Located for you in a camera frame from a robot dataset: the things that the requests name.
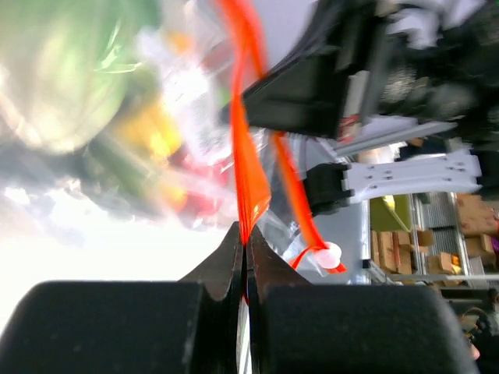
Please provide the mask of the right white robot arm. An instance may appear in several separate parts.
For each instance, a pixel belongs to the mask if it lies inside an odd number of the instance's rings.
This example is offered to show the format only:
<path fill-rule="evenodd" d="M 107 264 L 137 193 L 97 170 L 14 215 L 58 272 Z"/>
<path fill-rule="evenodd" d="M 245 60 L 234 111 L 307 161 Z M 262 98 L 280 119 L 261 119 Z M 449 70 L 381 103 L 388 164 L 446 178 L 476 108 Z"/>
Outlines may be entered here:
<path fill-rule="evenodd" d="M 487 2 L 462 25 L 439 29 L 435 46 L 388 34 L 401 10 L 389 1 L 319 1 L 301 39 L 242 102 L 252 127 L 344 139 L 371 115 L 405 116 L 472 144 L 433 160 L 321 164 L 307 172 L 314 213 L 384 195 L 498 194 L 498 7 Z"/>

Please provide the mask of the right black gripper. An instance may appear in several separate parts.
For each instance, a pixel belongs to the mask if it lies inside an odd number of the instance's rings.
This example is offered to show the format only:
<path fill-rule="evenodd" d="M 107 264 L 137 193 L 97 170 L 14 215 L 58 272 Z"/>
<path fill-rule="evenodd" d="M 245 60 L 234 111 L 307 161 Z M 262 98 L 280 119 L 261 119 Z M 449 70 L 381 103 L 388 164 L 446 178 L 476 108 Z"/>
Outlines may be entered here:
<path fill-rule="evenodd" d="M 321 1 L 319 44 L 296 48 L 242 96 L 249 126 L 340 140 L 371 115 L 452 122 L 481 143 L 498 130 L 498 6 L 439 28 L 435 46 L 388 35 L 373 1 Z"/>

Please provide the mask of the clear zip top bag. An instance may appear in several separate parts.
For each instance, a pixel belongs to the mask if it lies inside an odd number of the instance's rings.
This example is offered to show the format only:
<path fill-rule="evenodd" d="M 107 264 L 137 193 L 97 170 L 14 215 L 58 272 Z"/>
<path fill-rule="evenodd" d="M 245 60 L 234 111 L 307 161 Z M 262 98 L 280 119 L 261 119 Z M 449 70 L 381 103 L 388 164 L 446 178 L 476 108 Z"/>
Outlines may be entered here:
<path fill-rule="evenodd" d="M 250 134 L 242 102 L 244 76 L 252 69 L 258 78 L 266 72 L 258 23 L 244 1 L 220 1 L 218 8 L 230 33 L 234 63 L 230 90 L 223 90 L 211 58 L 223 58 L 225 42 L 217 38 L 207 17 L 193 1 L 162 2 L 163 23 L 142 30 L 137 50 L 157 72 L 159 101 L 175 121 L 182 146 L 198 161 L 209 164 L 228 158 L 237 194 L 240 235 L 247 242 L 257 221 L 268 210 L 271 191 Z M 146 158 L 166 171 L 168 158 Z M 175 209 L 179 178 L 164 186 L 165 198 Z"/>

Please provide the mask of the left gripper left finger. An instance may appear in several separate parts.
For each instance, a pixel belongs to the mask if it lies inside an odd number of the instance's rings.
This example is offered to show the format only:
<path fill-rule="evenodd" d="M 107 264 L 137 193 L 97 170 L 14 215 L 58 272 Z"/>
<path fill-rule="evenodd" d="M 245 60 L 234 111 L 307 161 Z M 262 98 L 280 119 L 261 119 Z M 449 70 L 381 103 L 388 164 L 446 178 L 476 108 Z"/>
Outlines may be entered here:
<path fill-rule="evenodd" d="M 181 282 L 199 288 L 193 335 L 186 341 L 190 373 L 236 373 L 243 247 L 233 223 L 221 244 Z"/>

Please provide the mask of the toy napa cabbage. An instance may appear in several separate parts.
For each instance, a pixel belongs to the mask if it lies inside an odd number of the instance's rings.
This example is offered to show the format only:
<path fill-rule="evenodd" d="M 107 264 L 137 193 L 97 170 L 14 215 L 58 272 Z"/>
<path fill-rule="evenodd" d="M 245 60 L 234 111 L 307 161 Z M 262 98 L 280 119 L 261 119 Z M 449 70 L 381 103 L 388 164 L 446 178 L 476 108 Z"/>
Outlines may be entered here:
<path fill-rule="evenodd" d="M 4 1 L 1 116 L 25 146 L 64 154 L 115 117 L 140 67 L 137 33 L 157 1 Z"/>

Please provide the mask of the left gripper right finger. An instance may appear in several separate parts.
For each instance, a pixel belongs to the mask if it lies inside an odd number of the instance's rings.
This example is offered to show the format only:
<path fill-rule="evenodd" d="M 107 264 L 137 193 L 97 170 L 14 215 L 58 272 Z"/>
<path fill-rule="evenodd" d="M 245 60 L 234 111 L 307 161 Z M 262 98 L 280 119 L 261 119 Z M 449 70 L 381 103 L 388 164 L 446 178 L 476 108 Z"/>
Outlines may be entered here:
<path fill-rule="evenodd" d="M 283 344 L 297 336 L 290 323 L 296 314 L 287 300 L 311 283 L 293 270 L 277 253 L 259 228 L 246 244 L 246 297 L 249 304 L 249 342 L 254 373 L 283 373 L 278 367 L 285 353 Z"/>

